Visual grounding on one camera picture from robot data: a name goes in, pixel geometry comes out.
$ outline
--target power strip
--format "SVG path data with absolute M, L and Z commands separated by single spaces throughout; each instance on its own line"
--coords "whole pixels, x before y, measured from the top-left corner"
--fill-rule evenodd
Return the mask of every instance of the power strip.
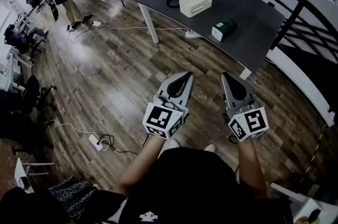
M 100 140 L 93 134 L 89 136 L 89 141 L 94 145 L 94 147 L 98 151 L 101 151 L 104 148 Z

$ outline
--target forearm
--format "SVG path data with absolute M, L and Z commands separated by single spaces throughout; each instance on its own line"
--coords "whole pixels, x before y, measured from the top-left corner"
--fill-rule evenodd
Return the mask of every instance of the forearm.
M 128 197 L 133 187 L 144 178 L 157 160 L 164 142 L 163 138 L 151 136 L 135 160 L 121 175 L 113 191 Z
M 252 141 L 240 142 L 238 152 L 240 183 L 248 188 L 252 199 L 266 198 L 265 179 L 259 165 L 254 144 Z

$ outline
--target gray fabric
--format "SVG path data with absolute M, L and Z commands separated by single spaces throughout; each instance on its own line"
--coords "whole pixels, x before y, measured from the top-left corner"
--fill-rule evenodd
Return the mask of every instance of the gray fabric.
M 69 217 L 81 215 L 95 189 L 87 181 L 80 181 L 77 175 L 48 189 L 61 202 Z

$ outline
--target black chair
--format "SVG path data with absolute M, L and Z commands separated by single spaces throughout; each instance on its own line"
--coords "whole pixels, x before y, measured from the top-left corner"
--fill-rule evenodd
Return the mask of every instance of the black chair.
M 30 76 L 27 81 L 25 91 L 23 92 L 22 103 L 21 103 L 21 112 L 23 114 L 29 115 L 33 108 L 36 107 L 40 112 L 41 118 L 45 119 L 43 116 L 43 106 L 49 106 L 54 111 L 57 108 L 50 103 L 46 102 L 46 97 L 50 93 L 51 89 L 56 89 L 55 86 L 50 86 L 47 90 L 46 87 L 43 87 L 40 91 L 39 81 L 35 76 Z
M 45 42 L 45 41 L 43 39 L 36 41 L 34 38 L 31 38 L 31 37 L 28 37 L 28 36 L 25 36 L 24 38 L 26 38 L 26 43 L 17 44 L 17 43 L 12 43 L 8 39 L 5 39 L 5 44 L 11 45 L 11 46 L 15 47 L 16 49 L 18 49 L 18 51 L 20 53 L 19 57 L 21 57 L 22 55 L 24 55 L 24 54 L 26 54 L 30 51 L 29 58 L 31 58 L 31 62 L 34 63 L 35 52 L 36 51 L 38 51 L 39 53 L 42 52 L 40 49 L 37 49 L 37 48 L 39 47 L 39 45 L 42 42 Z
M 45 4 L 45 2 L 40 4 L 40 0 L 26 0 L 26 3 L 31 5 L 33 8 L 37 7 L 36 12 L 39 12 L 40 8 Z

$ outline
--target wooden floor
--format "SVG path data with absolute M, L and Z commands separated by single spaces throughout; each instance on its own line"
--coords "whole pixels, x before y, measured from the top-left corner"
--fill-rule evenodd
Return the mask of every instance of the wooden floor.
M 144 27 L 135 0 L 74 0 L 80 10 L 94 15 L 111 27 Z M 201 39 L 186 39 L 184 31 L 159 31 L 160 43 L 154 45 L 147 29 L 110 30 L 91 27 L 74 43 L 67 40 L 62 16 L 54 23 L 48 7 L 32 15 L 36 26 L 49 28 L 48 42 L 37 54 L 32 73 L 43 86 L 54 84 L 52 91 L 58 111 L 48 110 L 48 119 L 72 123 L 99 136 L 115 137 L 118 150 L 139 152 L 145 139 L 142 119 L 147 103 L 152 101 L 161 82 L 174 73 L 192 71 L 195 85 L 189 102 L 190 117 L 175 134 L 183 146 L 204 149 L 217 146 L 218 154 L 233 169 L 238 165 L 237 146 L 226 136 L 231 134 L 221 114 L 220 76 L 224 71 L 239 74 L 242 66 L 212 44 Z M 178 24 L 153 14 L 155 27 Z M 87 25 L 72 32 L 73 40 Z M 293 86 L 267 62 L 252 74 L 259 103 L 265 107 L 270 130 L 255 141 L 267 183 L 279 181 L 294 189 L 304 175 L 314 153 L 323 123 Z M 54 180 L 75 173 L 103 189 L 114 187 L 121 172 L 135 155 L 113 150 L 97 152 L 87 133 L 77 133 L 70 126 L 49 127 L 47 135 L 54 150 L 46 150 L 56 162 Z M 321 147 L 308 174 L 312 181 L 322 180 L 338 161 L 336 130 L 325 130 Z

